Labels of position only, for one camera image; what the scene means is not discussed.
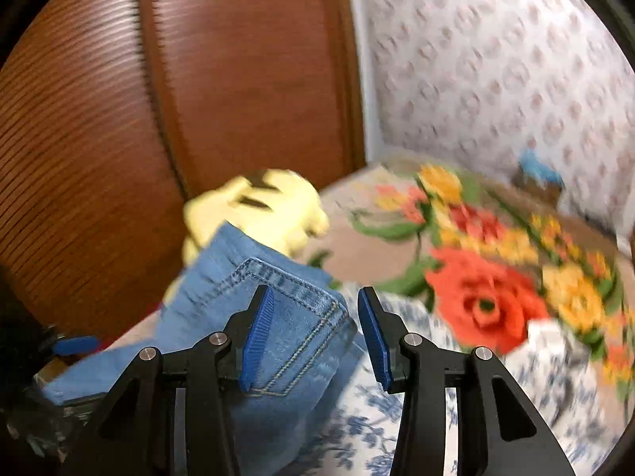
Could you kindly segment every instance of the blue floral fabric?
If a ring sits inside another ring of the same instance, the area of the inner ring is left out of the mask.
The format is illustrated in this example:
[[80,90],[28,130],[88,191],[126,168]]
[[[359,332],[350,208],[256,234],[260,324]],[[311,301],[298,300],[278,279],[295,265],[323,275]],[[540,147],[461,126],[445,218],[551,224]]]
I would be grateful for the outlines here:
[[[348,310],[357,316],[359,287],[345,284]],[[380,294],[386,311],[397,313],[408,330],[437,346],[460,350],[443,321],[413,299]],[[555,322],[529,324],[529,340],[502,360],[551,427],[579,476],[589,476],[617,442],[604,425],[589,355]],[[365,355],[335,404],[328,423],[279,476],[387,476],[401,420],[402,395],[388,395],[375,380]],[[458,409],[456,391],[446,390],[444,474],[456,474]]]

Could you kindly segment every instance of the floral blanket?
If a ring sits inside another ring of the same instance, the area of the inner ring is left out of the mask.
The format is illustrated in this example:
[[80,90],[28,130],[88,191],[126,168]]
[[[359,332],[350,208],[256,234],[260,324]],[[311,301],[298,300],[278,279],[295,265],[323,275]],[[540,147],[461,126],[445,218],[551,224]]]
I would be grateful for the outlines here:
[[530,321],[556,319],[587,349],[608,422],[623,432],[635,402],[635,277],[610,241],[515,190],[430,163],[371,167],[326,190],[323,206],[331,227],[310,241],[306,263],[418,297],[465,350],[508,355],[526,344]]

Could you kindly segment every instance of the jeans seam stitching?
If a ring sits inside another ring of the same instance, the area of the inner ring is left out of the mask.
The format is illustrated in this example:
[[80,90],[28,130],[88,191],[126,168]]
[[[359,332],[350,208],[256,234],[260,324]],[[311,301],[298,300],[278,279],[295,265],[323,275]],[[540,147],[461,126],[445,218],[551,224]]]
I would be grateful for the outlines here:
[[269,395],[272,397],[286,397],[287,395],[289,395],[289,393],[291,392],[291,390],[293,390],[293,387],[298,383],[298,381],[300,381],[300,379],[304,376],[304,374],[313,366],[315,360],[317,359],[318,356],[320,356],[320,354],[322,354],[326,348],[326,344],[331,340],[331,338],[335,335],[335,333],[342,327],[342,324],[346,321],[346,316],[342,315],[340,320],[338,320],[336,326],[331,330],[331,332],[328,334],[328,336],[325,338],[325,340],[322,342],[322,344],[320,345],[320,347],[317,348],[317,350],[315,351],[315,353],[313,353],[313,356],[311,356],[310,360],[307,362],[306,365],[304,365],[304,367],[302,368],[302,370],[297,374],[297,376],[295,378],[293,378],[293,381],[291,381],[287,388],[285,388],[285,390],[283,392],[272,392],[271,390],[266,390],[265,388],[252,388],[252,392],[255,392],[255,395],[252,395],[250,397],[258,397],[258,396],[262,396],[262,395]]
[[271,378],[271,381],[269,381],[269,383],[267,383],[262,388],[263,391],[267,392],[269,388],[271,388],[275,384],[275,382],[278,379],[280,379],[280,376],[282,376],[287,371],[287,369],[293,364],[293,362],[297,359],[297,357],[300,354],[302,354],[302,352],[307,348],[307,346],[309,346],[309,343],[311,342],[311,340],[313,340],[315,336],[322,329],[324,329],[325,324],[328,322],[328,319],[331,317],[331,315],[335,313],[336,308],[337,308],[337,304],[335,301],[333,301],[326,315],[320,319],[319,324],[315,327],[315,329],[313,329],[313,331],[311,331],[311,333],[307,337],[305,337],[305,339],[300,344],[300,346],[295,350],[293,355],[285,362],[285,364],[280,368],[280,370],[278,370],[277,373],[275,373],[275,375]]
[[[339,302],[337,301],[333,301],[333,297],[332,295],[330,295],[328,292],[324,291],[322,288],[318,288],[317,286],[311,284],[311,283],[306,283],[304,282],[302,279],[299,279],[298,277],[294,276],[293,274],[290,274],[284,270],[280,270],[278,267],[274,267],[273,265],[269,265],[268,263],[264,263],[263,261],[261,261],[260,259],[258,259],[257,257],[250,257],[249,259],[245,260],[244,262],[242,262],[237,268],[236,271],[243,271],[247,265],[251,264],[251,263],[255,263],[257,265],[260,265],[262,267],[266,266],[271,268],[272,270],[274,270],[276,273],[278,274],[283,274],[284,276],[288,276],[290,278],[292,278],[294,280],[294,283],[299,284],[300,286],[303,286],[304,288],[306,288],[307,290],[311,290],[311,291],[318,291],[321,294],[324,294],[325,296],[328,296],[329,299],[332,300],[332,302],[337,303],[337,305],[341,308],[344,308]],[[213,284],[214,281],[212,281],[212,279],[210,279],[207,275],[205,275],[204,273],[201,273],[201,276],[203,278],[205,278],[206,280],[212,282]],[[244,281],[248,276],[253,276],[256,279],[259,279],[263,282],[266,282],[266,279],[262,276],[253,274],[253,273],[243,273],[241,274],[241,276],[235,280],[235,281],[231,281],[231,277],[232,275],[230,274],[230,276],[228,276],[227,278],[225,278],[223,281],[221,281],[221,283],[218,283],[218,288],[213,289],[213,290],[209,290],[207,292],[205,292],[199,299],[191,299],[192,301],[196,302],[196,304],[201,305],[202,306],[202,302],[204,300],[207,300],[208,298],[215,298],[218,295],[220,295],[221,293],[227,291],[230,288],[233,288],[234,286],[236,286],[237,284],[240,284],[242,281]],[[301,305],[303,308],[305,308],[306,310],[310,311],[311,313],[313,313],[316,317],[318,318],[322,318],[322,315],[319,315],[315,310],[311,309],[310,307],[308,307],[306,304],[304,304],[303,302],[301,302],[299,299],[297,299],[296,297],[292,297],[291,295],[289,295],[287,292],[281,291],[279,289],[275,289],[275,291],[280,292],[281,294],[283,294],[284,296],[290,298],[291,300],[293,300],[294,302],[298,303],[299,305]]]

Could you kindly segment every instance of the yellow plush toy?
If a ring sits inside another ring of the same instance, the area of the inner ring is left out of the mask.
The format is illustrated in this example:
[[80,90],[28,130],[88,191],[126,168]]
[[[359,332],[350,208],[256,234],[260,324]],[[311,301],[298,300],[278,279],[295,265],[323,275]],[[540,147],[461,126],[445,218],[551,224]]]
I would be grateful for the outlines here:
[[[183,263],[191,265],[214,238],[224,221],[284,255],[302,249],[308,234],[328,229],[318,192],[309,181],[289,170],[267,170],[251,178],[236,177],[218,190],[190,200],[183,208],[189,236],[183,242]],[[180,278],[167,288],[169,302]]]

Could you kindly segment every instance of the wooden wardrobe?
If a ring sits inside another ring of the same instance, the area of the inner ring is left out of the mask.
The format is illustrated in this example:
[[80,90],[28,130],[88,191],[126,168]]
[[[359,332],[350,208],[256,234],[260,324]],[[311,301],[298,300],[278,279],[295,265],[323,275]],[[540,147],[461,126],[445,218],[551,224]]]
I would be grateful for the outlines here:
[[0,70],[0,263],[109,340],[179,272],[187,199],[363,163],[348,0],[49,0]]

